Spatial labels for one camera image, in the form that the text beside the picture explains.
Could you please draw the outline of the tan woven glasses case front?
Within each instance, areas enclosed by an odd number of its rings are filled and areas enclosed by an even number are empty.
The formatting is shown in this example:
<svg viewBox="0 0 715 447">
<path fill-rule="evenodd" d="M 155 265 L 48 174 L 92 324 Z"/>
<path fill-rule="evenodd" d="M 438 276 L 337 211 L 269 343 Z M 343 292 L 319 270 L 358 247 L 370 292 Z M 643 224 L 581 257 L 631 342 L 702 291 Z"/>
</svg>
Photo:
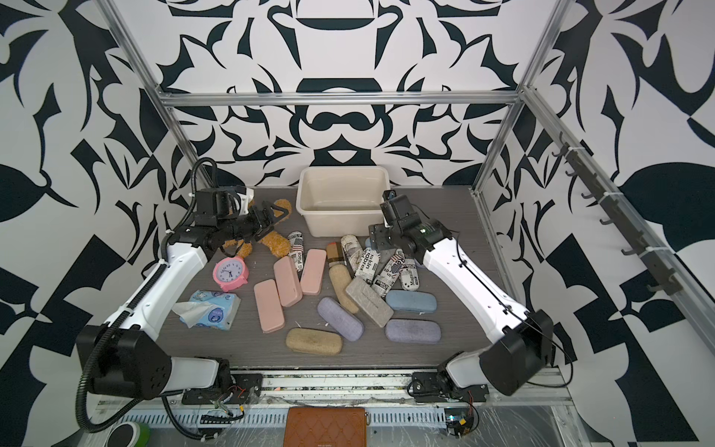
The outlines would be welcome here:
<svg viewBox="0 0 715 447">
<path fill-rule="evenodd" d="M 291 329 L 285 343 L 294 352 L 317 356 L 335 356 L 343 349 L 343 339 L 337 333 L 304 328 Z"/>
</svg>

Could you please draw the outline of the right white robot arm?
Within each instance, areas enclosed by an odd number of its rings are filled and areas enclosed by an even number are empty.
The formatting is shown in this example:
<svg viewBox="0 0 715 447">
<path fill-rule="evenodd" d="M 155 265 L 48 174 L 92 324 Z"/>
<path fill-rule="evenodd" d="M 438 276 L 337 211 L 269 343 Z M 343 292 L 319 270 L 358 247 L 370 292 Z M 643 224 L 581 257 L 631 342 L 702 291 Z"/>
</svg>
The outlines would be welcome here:
<svg viewBox="0 0 715 447">
<path fill-rule="evenodd" d="M 469 389 L 485 381 L 512 396 L 564 348 L 554 339 L 554 322 L 543 310 L 530 311 L 484 273 L 461 247 L 458 231 L 428 219 L 404 195 L 380 205 L 383 223 L 370 227 L 374 247 L 399 249 L 446 284 L 492 343 L 462 352 L 441 366 L 446 385 Z"/>
</svg>

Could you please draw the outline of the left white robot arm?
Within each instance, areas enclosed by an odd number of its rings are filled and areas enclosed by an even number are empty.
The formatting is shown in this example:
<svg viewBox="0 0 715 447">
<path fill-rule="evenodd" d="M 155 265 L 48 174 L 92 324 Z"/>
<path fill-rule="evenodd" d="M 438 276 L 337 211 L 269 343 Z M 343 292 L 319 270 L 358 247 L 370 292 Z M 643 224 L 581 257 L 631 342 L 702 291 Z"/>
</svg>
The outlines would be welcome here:
<svg viewBox="0 0 715 447">
<path fill-rule="evenodd" d="M 233 386 L 225 359 L 171 357 L 156 342 L 188 283 L 229 240 L 259 241 L 286 219 L 286 208 L 253 204 L 245 186 L 197 186 L 197 173 L 212 158 L 199 158 L 190 171 L 191 202 L 159 246 L 158 264 L 136 292 L 100 325 L 87 325 L 76 338 L 82 373 L 76 391 L 76 422 L 87 433 L 110 428 L 141 402 L 188 390 L 208 390 L 224 399 Z"/>
</svg>

